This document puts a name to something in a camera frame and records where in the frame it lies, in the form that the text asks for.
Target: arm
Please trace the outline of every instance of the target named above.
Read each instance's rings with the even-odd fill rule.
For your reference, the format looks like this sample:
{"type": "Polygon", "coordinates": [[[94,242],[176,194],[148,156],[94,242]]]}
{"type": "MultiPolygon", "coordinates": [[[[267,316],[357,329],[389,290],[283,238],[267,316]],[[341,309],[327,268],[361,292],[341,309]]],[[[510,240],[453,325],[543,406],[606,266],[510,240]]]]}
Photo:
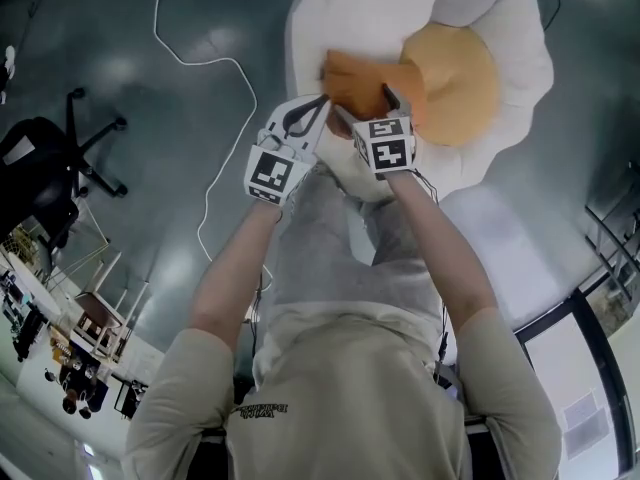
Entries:
{"type": "Polygon", "coordinates": [[[257,202],[222,253],[205,272],[196,291],[189,327],[220,338],[235,350],[247,308],[260,280],[281,210],[257,202]]]}
{"type": "Polygon", "coordinates": [[[553,478],[562,446],[553,407],[497,310],[480,260],[412,174],[387,180],[451,316],[470,413],[487,416],[518,478],[553,478]]]}
{"type": "Polygon", "coordinates": [[[206,271],[189,326],[166,353],[129,427],[127,478],[186,478],[201,432],[224,424],[233,402],[233,351],[279,218],[280,208],[255,203],[206,271]]]}
{"type": "Polygon", "coordinates": [[[487,274],[473,249],[413,174],[386,174],[418,242],[431,278],[447,306],[456,335],[485,308],[496,308],[487,274]]]}

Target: floor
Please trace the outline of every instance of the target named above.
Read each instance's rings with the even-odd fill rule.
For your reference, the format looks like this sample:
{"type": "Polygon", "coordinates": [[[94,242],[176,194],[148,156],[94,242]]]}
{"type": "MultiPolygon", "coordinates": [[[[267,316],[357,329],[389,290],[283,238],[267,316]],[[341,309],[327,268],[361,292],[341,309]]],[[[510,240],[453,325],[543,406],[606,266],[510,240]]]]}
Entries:
{"type": "MultiPolygon", "coordinates": [[[[105,141],[95,160],[130,193],[112,200],[95,190],[88,201],[123,251],[107,290],[117,299],[124,285],[149,280],[136,332],[166,350],[207,265],[196,238],[204,191],[251,110],[250,95],[229,63],[177,64],[153,37],[154,0],[41,0],[29,20],[32,1],[38,0],[0,0],[0,41],[22,42],[0,108],[0,134],[34,115],[63,124],[64,95],[77,86],[88,93],[77,104],[83,136],[116,115],[127,118],[128,130],[105,141]]],[[[188,60],[236,57],[259,100],[209,197],[202,238],[212,255],[250,204],[241,185],[246,153],[285,98],[283,33],[291,1],[160,5],[160,34],[178,53],[188,60]]],[[[540,5],[548,19],[555,0],[540,5]]],[[[484,182],[513,206],[567,292],[596,267],[582,239],[583,205],[640,147],[640,29],[633,26],[639,13],[640,0],[562,0],[547,33],[555,86],[538,105],[529,137],[501,153],[484,182]]],[[[78,283],[90,274],[91,268],[80,271],[78,283]]]]}

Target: beige t-shirt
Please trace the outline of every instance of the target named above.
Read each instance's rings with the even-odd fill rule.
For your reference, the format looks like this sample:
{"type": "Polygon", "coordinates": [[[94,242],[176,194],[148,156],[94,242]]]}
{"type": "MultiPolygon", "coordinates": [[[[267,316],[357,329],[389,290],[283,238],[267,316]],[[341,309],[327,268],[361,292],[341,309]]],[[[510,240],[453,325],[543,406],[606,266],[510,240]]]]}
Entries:
{"type": "MultiPolygon", "coordinates": [[[[512,332],[487,309],[459,334],[470,412],[496,423],[513,476],[553,478],[560,430],[512,332]]],[[[127,477],[186,478],[202,430],[224,426],[238,479],[471,478],[463,406],[374,322],[345,317],[304,333],[236,408],[232,375],[221,340],[180,333],[131,423],[127,477]]]]}

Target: black cable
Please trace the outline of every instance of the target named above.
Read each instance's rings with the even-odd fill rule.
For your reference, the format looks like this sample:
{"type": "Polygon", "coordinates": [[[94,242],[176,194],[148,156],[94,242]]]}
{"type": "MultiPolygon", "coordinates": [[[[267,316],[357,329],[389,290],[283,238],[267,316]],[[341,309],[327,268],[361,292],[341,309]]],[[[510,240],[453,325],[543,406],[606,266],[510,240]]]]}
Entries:
{"type": "Polygon", "coordinates": [[[447,320],[449,313],[447,313],[447,307],[442,303],[442,334],[440,335],[440,347],[438,348],[438,360],[436,361],[436,369],[434,372],[434,380],[436,384],[440,384],[440,369],[444,361],[444,356],[447,354],[447,338],[449,338],[449,332],[446,331],[447,320]]]}
{"type": "Polygon", "coordinates": [[[553,20],[556,19],[556,16],[558,15],[558,13],[560,12],[560,8],[562,7],[562,0],[558,0],[558,6],[556,7],[555,12],[553,13],[553,15],[551,16],[551,19],[547,22],[547,24],[544,26],[543,30],[547,30],[551,24],[553,23],[553,20]]]}
{"type": "Polygon", "coordinates": [[[256,299],[251,306],[251,334],[253,334],[253,345],[251,347],[251,357],[256,356],[256,342],[258,341],[258,309],[260,308],[260,300],[262,299],[262,272],[260,272],[260,284],[256,290],[256,299]]]}
{"type": "Polygon", "coordinates": [[[431,182],[425,178],[418,169],[414,169],[411,171],[422,183],[427,187],[427,190],[431,194],[431,199],[433,199],[438,206],[440,206],[440,199],[438,198],[438,189],[431,184],[431,182]]]}

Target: white wall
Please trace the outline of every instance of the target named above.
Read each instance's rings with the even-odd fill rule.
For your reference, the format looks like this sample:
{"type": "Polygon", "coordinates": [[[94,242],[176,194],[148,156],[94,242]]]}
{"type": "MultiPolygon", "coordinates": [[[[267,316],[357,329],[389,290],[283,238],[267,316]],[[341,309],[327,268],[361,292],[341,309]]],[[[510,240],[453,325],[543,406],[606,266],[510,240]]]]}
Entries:
{"type": "Polygon", "coordinates": [[[609,344],[627,387],[637,446],[640,443],[640,315],[638,310],[631,320],[609,338],[609,344]]]}
{"type": "Polygon", "coordinates": [[[29,359],[24,362],[17,384],[20,396],[78,441],[90,444],[109,457],[120,459],[129,429],[129,422],[122,419],[122,415],[113,408],[120,382],[109,378],[109,391],[102,409],[93,414],[91,419],[85,420],[77,412],[73,415],[64,412],[62,387],[55,382],[47,382],[44,378],[45,368],[59,372],[60,364],[53,360],[51,347],[46,340],[42,340],[31,347],[29,359]]]}

